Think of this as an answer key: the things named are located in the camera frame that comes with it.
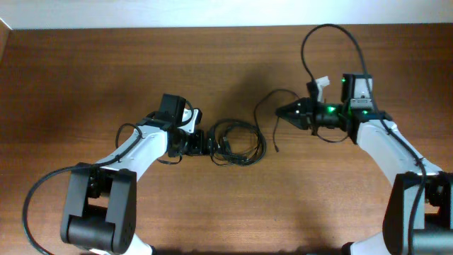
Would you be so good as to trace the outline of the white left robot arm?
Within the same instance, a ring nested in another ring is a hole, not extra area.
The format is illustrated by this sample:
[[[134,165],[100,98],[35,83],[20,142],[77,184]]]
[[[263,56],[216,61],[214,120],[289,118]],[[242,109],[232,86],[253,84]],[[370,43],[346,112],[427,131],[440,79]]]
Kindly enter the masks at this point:
[[[71,170],[60,237],[95,254],[154,254],[136,233],[137,182],[163,155],[202,154],[196,129],[202,111],[185,98],[163,95],[157,111],[132,125],[114,152]]]

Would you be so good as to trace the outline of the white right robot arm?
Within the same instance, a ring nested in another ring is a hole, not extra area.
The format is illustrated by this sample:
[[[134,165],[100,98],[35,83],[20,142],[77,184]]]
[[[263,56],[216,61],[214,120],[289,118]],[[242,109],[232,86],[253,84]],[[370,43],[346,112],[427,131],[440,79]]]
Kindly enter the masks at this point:
[[[391,116],[376,112],[372,77],[344,74],[339,104],[326,103],[328,77],[309,82],[309,97],[278,108],[276,116],[301,130],[340,128],[373,158],[392,186],[382,231],[344,244],[342,254],[451,254],[452,174],[422,156]]]

